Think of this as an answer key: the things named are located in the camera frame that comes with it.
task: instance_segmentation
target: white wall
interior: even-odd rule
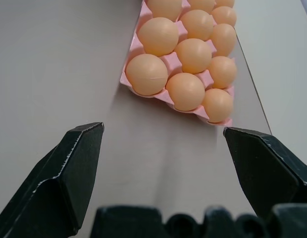
[[[272,134],[307,164],[307,15],[299,0],[236,0],[236,31]]]

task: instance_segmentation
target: pink egg tray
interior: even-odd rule
[[[187,2],[187,0],[182,0],[182,12],[180,14],[180,17],[188,12],[190,10],[190,4]],[[120,78],[120,83],[123,85],[126,85],[134,94],[143,97],[143,98],[157,98],[161,101],[166,102],[172,109],[178,111],[178,112],[182,112],[182,113],[187,113],[187,114],[195,114],[197,115],[197,117],[202,120],[205,123],[208,124],[212,124],[212,125],[221,125],[221,126],[232,126],[232,119],[228,118],[225,121],[219,122],[219,123],[210,123],[209,117],[206,114],[204,107],[202,105],[198,106],[195,110],[192,111],[188,111],[188,112],[184,112],[184,111],[179,111],[176,108],[174,108],[174,103],[171,100],[168,91],[164,88],[160,93],[156,94],[156,95],[150,95],[150,96],[144,96],[144,95],[140,95],[138,93],[136,93],[133,88],[132,85],[130,84],[130,82],[128,81],[127,77],[126,77],[126,73],[125,73],[125,69],[126,69],[126,65],[136,56],[141,55],[141,54],[145,54],[144,51],[144,47],[142,45],[142,43],[139,41],[138,37],[137,37],[137,32],[139,31],[139,29],[142,27],[142,25],[144,23],[146,23],[148,20],[152,19],[153,14],[152,12],[149,10],[149,8],[146,5],[146,0],[144,0],[142,2],[142,8],[140,11],[140,16],[138,19],[138,23],[134,32],[134,36],[132,39],[132,43],[129,49],[129,54],[127,57],[127,60],[125,62],[124,68],[123,68],[123,72]],[[175,24],[178,27],[178,31],[179,31],[179,43],[186,40],[187,36],[188,36],[188,32],[185,29],[185,27],[183,26],[181,21],[176,21]],[[216,48],[214,47],[213,43],[211,40],[206,41],[206,43],[210,46],[212,53],[216,52]],[[175,52],[172,52],[169,55],[165,55],[160,57],[160,59],[165,63],[167,69],[168,69],[168,78],[178,74],[178,73],[182,73],[182,64],[180,62],[180,60],[177,57],[177,54]],[[204,88],[206,90],[211,89],[212,85],[214,83],[210,73],[208,70],[205,70],[202,73],[198,73],[195,74],[195,76],[197,76],[201,82],[204,85]],[[234,97],[234,86],[230,86],[228,88],[225,88],[224,91],[226,91],[227,93],[229,93],[232,97]]]

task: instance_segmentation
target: gray table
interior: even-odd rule
[[[222,128],[119,86],[140,0],[0,0],[0,212],[33,166],[80,124],[104,121],[96,208],[153,205],[198,221],[222,204],[252,212]],[[242,51],[234,126],[269,133]]]

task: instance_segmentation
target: egg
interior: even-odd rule
[[[165,87],[168,70],[157,56],[143,54],[129,62],[126,77],[136,93],[149,96],[159,93]]]
[[[214,26],[210,39],[217,50],[213,56],[228,56],[233,51],[237,42],[235,29],[228,24]]]
[[[190,73],[179,73],[170,78],[166,85],[174,107],[180,111],[197,108],[205,95],[202,82]]]
[[[213,18],[203,10],[192,10],[180,19],[188,31],[188,38],[207,41],[213,31]]]
[[[220,6],[229,6],[233,7],[235,0],[215,0],[216,6],[215,7],[220,7]]]
[[[212,51],[208,44],[200,39],[182,41],[174,50],[182,63],[185,73],[201,73],[209,66]]]
[[[176,21],[182,11],[182,0],[148,0],[147,6],[153,17],[165,17]]]
[[[211,15],[213,16],[217,24],[226,23],[231,25],[232,27],[234,27],[236,24],[237,20],[236,12],[234,9],[228,6],[220,6],[214,9]]]
[[[203,10],[207,13],[211,13],[214,8],[215,0],[188,0],[191,6],[191,10]]]
[[[209,122],[219,123],[227,119],[233,112],[233,98],[221,89],[209,89],[202,101]]]
[[[150,19],[137,35],[145,52],[158,57],[171,53],[179,41],[176,24],[164,17]]]
[[[213,88],[228,87],[234,82],[237,75],[234,60],[224,56],[212,58],[208,70],[214,81]]]

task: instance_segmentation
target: plastic egg tray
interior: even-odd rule
[[[187,114],[195,114],[198,116],[199,119],[201,119],[203,122],[206,122],[208,124],[212,124],[212,125],[222,125],[222,126],[232,126],[232,120],[230,118],[227,118],[225,121],[219,122],[219,123],[210,123],[209,117],[206,114],[204,107],[202,105],[198,106],[195,110],[192,111],[188,111],[188,112],[184,112],[184,111],[179,111],[176,108],[174,108],[174,103],[171,100],[168,91],[163,88],[163,90],[156,94],[156,95],[150,95],[150,96],[144,96],[144,95],[140,95],[138,93],[136,93],[133,88],[132,85],[130,84],[130,82],[128,81],[127,77],[126,77],[126,73],[125,73],[125,69],[126,69],[126,65],[136,56],[141,55],[141,54],[145,54],[144,51],[144,47],[142,45],[142,43],[139,41],[138,37],[137,37],[137,33],[139,31],[139,29],[142,27],[142,25],[144,23],[146,23],[148,20],[152,19],[153,14],[150,11],[150,9],[147,7],[146,5],[146,0],[144,0],[142,2],[142,8],[140,11],[140,16],[138,19],[138,23],[134,32],[134,36],[132,39],[132,43],[129,49],[129,54],[127,56],[127,60],[125,62],[124,68],[123,68],[123,72],[120,78],[120,83],[123,85],[126,85],[134,94],[140,96],[140,97],[144,97],[144,98],[157,98],[161,101],[166,102],[172,109],[178,111],[178,112],[182,112],[182,113],[187,113]],[[178,17],[178,19],[180,19],[180,17],[185,14],[186,12],[188,12],[190,10],[190,4],[187,2],[187,0],[182,0],[182,12],[180,14],[180,16]],[[175,24],[178,27],[178,31],[179,31],[179,43],[186,40],[187,36],[188,36],[188,32],[185,29],[185,27],[183,26],[182,22],[177,20],[175,22]],[[210,46],[212,53],[216,52],[216,48],[214,47],[213,43],[211,40],[206,41],[206,43]],[[178,73],[182,73],[182,64],[180,62],[180,60],[177,57],[177,54],[175,52],[172,52],[169,55],[165,55],[160,57],[160,59],[165,63],[167,69],[168,69],[168,78],[171,78],[172,76],[178,74]],[[203,83],[204,88],[206,90],[211,89],[212,85],[214,83],[210,73],[208,70],[205,70],[202,73],[198,73],[195,74],[195,76],[197,76]],[[227,93],[229,93],[232,97],[234,97],[234,86],[230,86],[228,88],[225,88],[224,91],[226,91]]]

